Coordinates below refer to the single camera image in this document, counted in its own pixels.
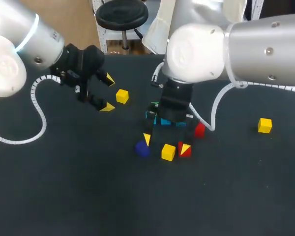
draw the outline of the yellow cube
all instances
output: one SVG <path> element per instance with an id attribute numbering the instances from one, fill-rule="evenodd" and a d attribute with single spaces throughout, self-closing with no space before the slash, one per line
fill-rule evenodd
<path id="1" fill-rule="evenodd" d="M 162 159 L 172 161 L 175 156 L 176 147 L 165 144 L 162 150 Z"/>
<path id="2" fill-rule="evenodd" d="M 129 99 L 129 92 L 127 90 L 119 89 L 116 94 L 117 102 L 125 104 Z"/>
<path id="3" fill-rule="evenodd" d="M 272 128 L 272 120 L 261 118 L 258 123 L 258 132 L 269 134 Z"/>

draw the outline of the black tabletop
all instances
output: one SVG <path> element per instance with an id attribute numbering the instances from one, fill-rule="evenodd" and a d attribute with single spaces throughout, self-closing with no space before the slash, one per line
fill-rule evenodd
<path id="1" fill-rule="evenodd" d="M 295 236 L 295 93 L 249 86 L 233 89 L 191 158 L 161 159 L 179 128 L 156 127 L 152 156 L 140 158 L 145 110 L 161 91 L 150 86 L 158 56 L 107 56 L 116 84 L 91 90 L 116 109 L 99 113 L 74 91 L 45 81 L 37 100 L 47 131 L 36 142 L 0 143 L 0 236 Z M 44 73 L 28 69 L 17 95 L 0 103 L 0 135 L 34 136 L 41 121 L 30 86 Z M 195 85 L 205 119 L 227 82 Z M 129 91 L 126 105 L 118 89 Z M 270 134 L 259 134 L 270 118 Z"/>

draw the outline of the red block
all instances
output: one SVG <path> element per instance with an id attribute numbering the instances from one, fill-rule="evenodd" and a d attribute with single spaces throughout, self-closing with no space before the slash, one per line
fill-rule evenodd
<path id="1" fill-rule="evenodd" d="M 195 129 L 195 138 L 203 139 L 205 137 L 205 130 L 206 130 L 205 125 L 199 122 L 199 124 L 197 125 Z"/>
<path id="2" fill-rule="evenodd" d="M 182 145 L 183 145 L 183 142 L 178 142 L 178 155 L 179 155 L 179 157 L 191 157 L 191 147 L 188 148 L 182 155 L 180 154 L 181 149 L 182 149 Z"/>

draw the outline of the black stool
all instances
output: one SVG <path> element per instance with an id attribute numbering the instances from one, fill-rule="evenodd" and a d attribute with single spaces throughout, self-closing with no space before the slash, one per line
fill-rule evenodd
<path id="1" fill-rule="evenodd" d="M 112 0 L 101 5 L 96 12 L 96 20 L 101 27 L 122 32 L 124 50 L 129 49 L 126 31 L 134 29 L 142 39 L 143 36 L 136 28 L 143 25 L 147 19 L 148 8 L 141 0 Z"/>

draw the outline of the cyan block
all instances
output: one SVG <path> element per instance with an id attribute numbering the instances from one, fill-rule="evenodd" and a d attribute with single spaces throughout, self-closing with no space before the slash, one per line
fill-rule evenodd
<path id="1" fill-rule="evenodd" d="M 169 120 L 161 118 L 161 125 L 171 125 L 171 122 Z"/>
<path id="2" fill-rule="evenodd" d="M 178 123 L 176 123 L 176 126 L 177 127 L 185 127 L 186 123 L 185 122 L 178 122 Z"/>
<path id="3" fill-rule="evenodd" d="M 146 118 L 148 118 L 148 112 L 146 112 Z M 154 119 L 154 124 L 156 124 L 156 116 L 155 116 L 155 119 Z"/>

